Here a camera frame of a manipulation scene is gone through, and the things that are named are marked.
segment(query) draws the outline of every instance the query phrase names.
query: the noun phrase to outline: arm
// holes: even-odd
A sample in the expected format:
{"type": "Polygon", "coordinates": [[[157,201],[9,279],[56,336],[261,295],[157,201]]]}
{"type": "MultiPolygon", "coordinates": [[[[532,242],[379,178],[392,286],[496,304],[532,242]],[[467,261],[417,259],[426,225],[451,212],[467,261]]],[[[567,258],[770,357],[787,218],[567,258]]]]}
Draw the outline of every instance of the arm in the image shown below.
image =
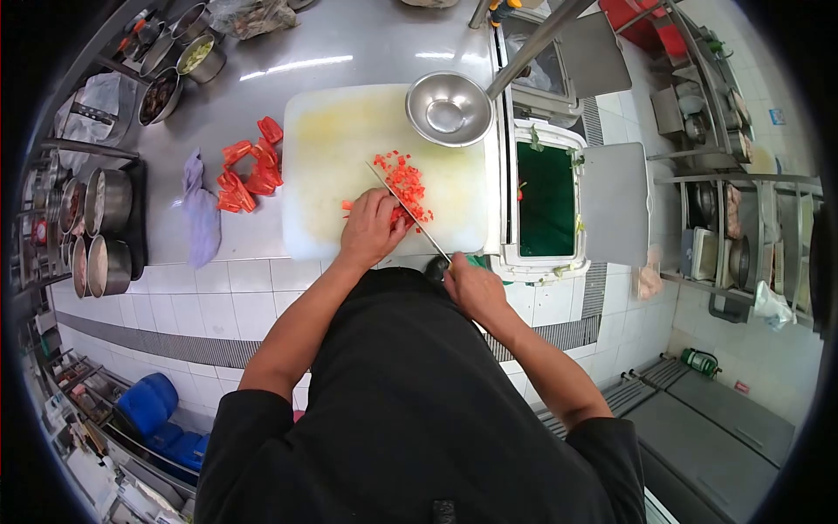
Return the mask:
{"type": "Polygon", "coordinates": [[[460,309],[510,350],[541,399],[568,431],[583,420],[612,417],[602,394],[572,358],[533,331],[506,302],[498,275],[456,253],[445,289],[460,309]]]}
{"type": "Polygon", "coordinates": [[[338,306],[364,273],[405,237],[404,219],[391,228],[398,200],[370,189],[354,203],[340,237],[340,253],[311,287],[277,319],[247,363],[239,389],[261,389],[292,401],[292,391],[312,365],[338,306]]]}

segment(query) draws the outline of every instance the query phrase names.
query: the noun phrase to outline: hand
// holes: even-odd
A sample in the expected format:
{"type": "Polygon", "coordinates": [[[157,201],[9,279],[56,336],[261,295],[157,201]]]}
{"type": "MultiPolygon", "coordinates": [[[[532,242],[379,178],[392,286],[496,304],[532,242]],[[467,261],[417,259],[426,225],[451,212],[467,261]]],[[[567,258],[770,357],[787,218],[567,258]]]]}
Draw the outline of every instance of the hand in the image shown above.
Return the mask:
{"type": "Polygon", "coordinates": [[[363,193],[352,204],[335,262],[365,272],[396,249],[407,234],[404,218],[390,226],[398,206],[399,201],[385,188],[363,193]]]}
{"type": "Polygon", "coordinates": [[[442,285],[463,313],[489,333],[517,316],[506,302],[500,277],[482,267],[472,266],[460,252],[454,253],[451,269],[446,270],[442,285]]]}

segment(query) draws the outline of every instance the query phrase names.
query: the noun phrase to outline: knife blade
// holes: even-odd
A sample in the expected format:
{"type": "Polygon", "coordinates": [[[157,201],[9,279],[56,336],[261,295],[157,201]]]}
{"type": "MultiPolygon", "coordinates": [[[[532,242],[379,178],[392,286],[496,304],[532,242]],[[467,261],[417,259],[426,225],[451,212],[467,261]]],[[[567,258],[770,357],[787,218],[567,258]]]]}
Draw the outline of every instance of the knife blade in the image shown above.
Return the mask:
{"type": "Polygon", "coordinates": [[[443,251],[442,248],[439,246],[439,244],[437,244],[437,241],[433,240],[433,236],[431,236],[430,233],[425,231],[425,228],[422,226],[422,223],[419,220],[416,219],[416,216],[413,215],[413,213],[411,213],[410,208],[408,208],[405,205],[404,201],[402,201],[402,199],[399,198],[399,195],[397,195],[396,192],[393,191],[393,189],[384,181],[384,179],[381,178],[381,175],[378,174],[378,171],[376,171],[375,168],[372,167],[372,165],[370,165],[370,163],[367,162],[366,160],[364,161],[364,163],[367,164],[367,167],[369,167],[370,170],[372,170],[372,174],[375,175],[375,177],[378,179],[378,181],[381,182],[384,185],[384,187],[387,188],[388,191],[390,191],[390,194],[396,197],[396,200],[399,201],[399,204],[401,204],[401,207],[405,208],[405,211],[407,211],[407,214],[413,219],[414,222],[416,222],[416,227],[419,228],[419,231],[421,231],[425,235],[425,237],[433,245],[434,249],[437,250],[437,253],[442,255],[442,258],[444,258],[448,262],[448,266],[450,266],[451,265],[451,257],[449,257],[447,254],[445,254],[445,251],[443,251]]]}

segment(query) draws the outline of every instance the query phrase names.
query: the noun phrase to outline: black shirt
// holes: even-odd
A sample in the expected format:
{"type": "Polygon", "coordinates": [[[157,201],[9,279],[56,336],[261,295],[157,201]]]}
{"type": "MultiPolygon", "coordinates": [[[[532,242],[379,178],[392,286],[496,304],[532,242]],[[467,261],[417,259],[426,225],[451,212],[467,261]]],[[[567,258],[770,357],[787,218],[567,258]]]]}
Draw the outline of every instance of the black shirt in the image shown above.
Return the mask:
{"type": "Polygon", "coordinates": [[[196,502],[197,524],[645,521],[633,424],[558,439],[412,270],[368,273],[340,307],[296,424],[274,393],[221,399],[196,502]]]}

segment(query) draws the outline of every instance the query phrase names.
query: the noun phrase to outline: white bin lid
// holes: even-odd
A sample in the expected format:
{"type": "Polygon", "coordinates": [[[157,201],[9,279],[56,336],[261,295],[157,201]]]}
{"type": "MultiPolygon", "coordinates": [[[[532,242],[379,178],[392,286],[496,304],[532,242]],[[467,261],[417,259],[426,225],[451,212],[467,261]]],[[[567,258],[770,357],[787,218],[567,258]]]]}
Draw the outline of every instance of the white bin lid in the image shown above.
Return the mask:
{"type": "Polygon", "coordinates": [[[584,148],[579,206],[586,258],[632,267],[646,265],[652,209],[643,144],[584,148]]]}

